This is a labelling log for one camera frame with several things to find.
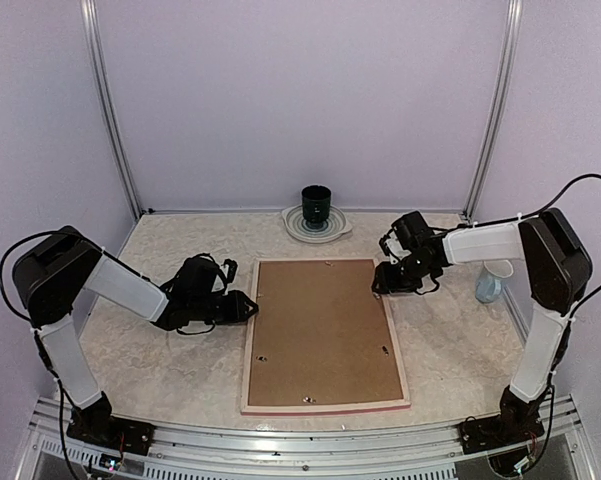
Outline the left aluminium corner post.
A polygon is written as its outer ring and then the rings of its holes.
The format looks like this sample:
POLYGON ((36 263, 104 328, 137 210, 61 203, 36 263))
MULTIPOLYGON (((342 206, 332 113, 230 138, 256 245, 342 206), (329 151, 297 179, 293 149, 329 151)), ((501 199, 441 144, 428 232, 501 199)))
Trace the left aluminium corner post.
POLYGON ((105 131, 113 154, 114 165, 120 177, 123 194, 129 206, 131 215, 135 221, 138 221, 142 217, 144 210, 135 185, 131 166, 127 159, 120 133, 119 122, 115 112, 113 96, 107 78, 106 61, 99 31, 96 2, 94 0, 82 0, 80 1, 80 10, 97 97, 102 112, 105 131))

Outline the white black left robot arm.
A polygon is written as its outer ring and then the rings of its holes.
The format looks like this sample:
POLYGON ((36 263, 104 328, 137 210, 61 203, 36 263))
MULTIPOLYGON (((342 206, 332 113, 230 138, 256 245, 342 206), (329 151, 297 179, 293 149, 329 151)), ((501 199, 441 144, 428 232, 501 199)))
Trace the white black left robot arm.
POLYGON ((120 434, 117 418, 83 353, 74 325, 74 305, 84 295, 103 299, 166 332, 188 335, 188 326, 243 324, 259 307, 232 288, 238 265, 200 253, 184 260, 161 285, 134 270, 72 226, 44 231, 16 243, 31 248, 14 261, 11 280, 27 321, 61 394, 83 412, 82 430, 101 445, 120 434))

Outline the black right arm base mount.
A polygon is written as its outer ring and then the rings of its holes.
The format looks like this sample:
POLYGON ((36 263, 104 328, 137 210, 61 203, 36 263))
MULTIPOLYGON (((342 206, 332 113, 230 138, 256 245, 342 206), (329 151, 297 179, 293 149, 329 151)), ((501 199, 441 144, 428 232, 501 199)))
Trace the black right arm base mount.
POLYGON ((540 420, 519 426, 507 424, 500 415, 468 417, 457 425, 457 431, 465 455, 527 442, 545 433, 540 420))

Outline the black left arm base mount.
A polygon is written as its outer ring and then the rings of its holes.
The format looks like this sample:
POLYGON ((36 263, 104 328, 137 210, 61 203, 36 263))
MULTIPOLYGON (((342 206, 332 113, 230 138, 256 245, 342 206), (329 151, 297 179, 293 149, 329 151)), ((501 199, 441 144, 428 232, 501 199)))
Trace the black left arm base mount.
POLYGON ((148 455, 154 432, 155 426, 151 423, 116 416, 91 425, 73 420, 67 428, 71 439, 141 456, 148 455))

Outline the right aluminium corner post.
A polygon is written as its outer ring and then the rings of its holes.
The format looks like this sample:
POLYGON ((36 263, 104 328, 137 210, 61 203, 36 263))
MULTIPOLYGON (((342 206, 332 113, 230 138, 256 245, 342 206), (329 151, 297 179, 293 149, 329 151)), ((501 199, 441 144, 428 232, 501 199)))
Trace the right aluminium corner post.
POLYGON ((469 221, 472 221, 476 215, 479 201, 486 185, 489 167, 492 163, 499 129, 506 108, 506 101, 518 45, 523 4, 524 2, 522 0, 510 0, 508 2, 506 24, 494 93, 490 104, 485 132, 479 150, 477 166, 463 209, 464 217, 469 221))

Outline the striped ceramic plate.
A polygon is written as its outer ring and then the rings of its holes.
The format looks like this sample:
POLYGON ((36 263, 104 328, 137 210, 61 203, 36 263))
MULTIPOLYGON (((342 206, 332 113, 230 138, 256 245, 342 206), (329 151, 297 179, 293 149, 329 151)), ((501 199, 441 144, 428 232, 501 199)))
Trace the striped ceramic plate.
POLYGON ((300 205, 283 210, 281 216, 287 233, 293 239, 305 244, 330 243, 353 230, 345 214, 335 206, 330 207, 329 217, 320 228, 309 227, 300 205))

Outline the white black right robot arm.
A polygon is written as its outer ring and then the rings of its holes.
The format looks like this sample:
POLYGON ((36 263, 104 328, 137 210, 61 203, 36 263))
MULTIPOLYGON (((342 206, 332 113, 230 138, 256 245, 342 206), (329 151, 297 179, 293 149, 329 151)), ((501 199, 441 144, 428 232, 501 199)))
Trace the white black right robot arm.
POLYGON ((503 394, 514 405, 491 423, 498 442, 515 442, 531 424, 523 406, 547 391, 593 273, 590 255, 565 215, 549 208, 442 229, 412 211, 391 224, 379 245, 385 259, 376 266, 371 284, 377 296, 423 295, 426 282, 439 289, 447 270, 469 264, 510 264, 515 276, 525 277, 532 320, 520 363, 503 394))

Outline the aluminium corner post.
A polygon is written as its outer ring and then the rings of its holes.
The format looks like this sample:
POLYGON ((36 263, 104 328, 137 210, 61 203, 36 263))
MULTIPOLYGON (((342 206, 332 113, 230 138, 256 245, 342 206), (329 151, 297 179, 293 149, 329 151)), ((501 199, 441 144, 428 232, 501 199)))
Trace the aluminium corner post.
POLYGON ((479 150, 477 166, 463 209, 464 217, 469 221, 472 221, 476 215, 479 201, 486 185, 489 167, 492 163, 499 129, 506 108, 506 101, 518 45, 523 4, 524 2, 522 0, 510 0, 508 2, 506 24, 494 93, 490 104, 485 132, 479 150))
POLYGON ((99 31, 96 2, 94 0, 82 0, 80 1, 80 10, 97 97, 102 112, 105 131, 113 154, 114 165, 120 177, 123 194, 129 206, 131 215, 135 221, 138 221, 142 217, 144 210, 135 185, 131 166, 127 159, 120 133, 119 122, 115 112, 113 96, 107 78, 106 61, 99 31))

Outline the light blue paper cup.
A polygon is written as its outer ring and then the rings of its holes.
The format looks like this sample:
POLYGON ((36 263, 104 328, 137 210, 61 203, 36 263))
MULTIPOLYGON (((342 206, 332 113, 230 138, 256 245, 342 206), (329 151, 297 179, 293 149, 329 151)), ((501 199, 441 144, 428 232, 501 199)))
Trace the light blue paper cup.
POLYGON ((483 262, 475 283, 475 298, 482 304, 495 302, 513 274, 514 267, 509 260, 483 262))

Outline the dark green cup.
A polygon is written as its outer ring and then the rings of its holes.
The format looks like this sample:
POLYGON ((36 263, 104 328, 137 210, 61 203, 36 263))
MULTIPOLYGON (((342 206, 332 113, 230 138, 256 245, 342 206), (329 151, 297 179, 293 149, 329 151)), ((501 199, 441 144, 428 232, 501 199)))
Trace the dark green cup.
POLYGON ((331 190, 323 185, 309 185, 301 191, 301 206, 304 221, 310 227, 318 227, 329 218, 331 190))

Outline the aluminium front rail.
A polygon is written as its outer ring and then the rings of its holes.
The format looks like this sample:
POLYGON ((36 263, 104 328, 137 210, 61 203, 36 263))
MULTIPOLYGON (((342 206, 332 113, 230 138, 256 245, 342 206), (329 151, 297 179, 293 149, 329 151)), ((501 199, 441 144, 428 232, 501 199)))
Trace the aluminium front rail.
POLYGON ((147 455, 127 453, 118 471, 98 462, 106 450, 59 435, 59 404, 38 400, 18 479, 64 479, 92 467, 110 479, 462 479, 491 478, 496 451, 466 454, 454 420, 429 425, 280 432, 155 425, 147 455))

